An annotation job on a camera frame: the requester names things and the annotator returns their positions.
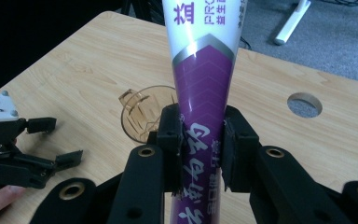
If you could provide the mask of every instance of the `screw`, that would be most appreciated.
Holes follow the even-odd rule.
[[[17,110],[12,110],[12,111],[10,111],[10,115],[13,117],[17,117],[19,115],[19,113],[17,112]]]

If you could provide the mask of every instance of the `black cable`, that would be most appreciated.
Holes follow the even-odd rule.
[[[358,7],[358,0],[319,0],[325,3],[332,3],[346,7]]]
[[[241,42],[243,42],[245,44],[245,49],[252,50],[251,45],[242,36],[241,36]]]

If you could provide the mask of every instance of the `metal bolt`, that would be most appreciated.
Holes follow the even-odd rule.
[[[138,155],[141,157],[150,157],[153,156],[156,151],[151,147],[142,148],[138,151]]]
[[[13,117],[17,117],[19,115],[19,113],[17,112],[17,110],[12,110],[12,111],[10,111],[10,115]]]

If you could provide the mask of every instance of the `purple tube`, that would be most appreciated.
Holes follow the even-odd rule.
[[[172,198],[171,223],[219,222],[221,133],[246,7],[245,0],[235,2],[163,1],[185,129],[184,192]],[[207,8],[217,14],[211,10],[223,6],[220,16],[231,24],[207,24]]]

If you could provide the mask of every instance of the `wooden table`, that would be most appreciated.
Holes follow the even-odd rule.
[[[21,117],[58,119],[50,135],[22,134],[19,148],[51,160],[82,149],[84,160],[57,173],[44,189],[28,189],[0,223],[29,222],[63,180],[86,177],[99,185],[122,172],[137,144],[121,129],[118,97],[154,85],[173,86],[165,28],[114,12],[102,13],[7,83],[2,90]],[[318,98],[322,113],[313,119],[292,113],[287,99],[296,92]],[[341,191],[345,182],[358,180],[358,82],[240,49],[228,103],[249,120],[263,145],[289,150],[317,182]],[[221,223],[255,222],[248,197],[222,193]]]

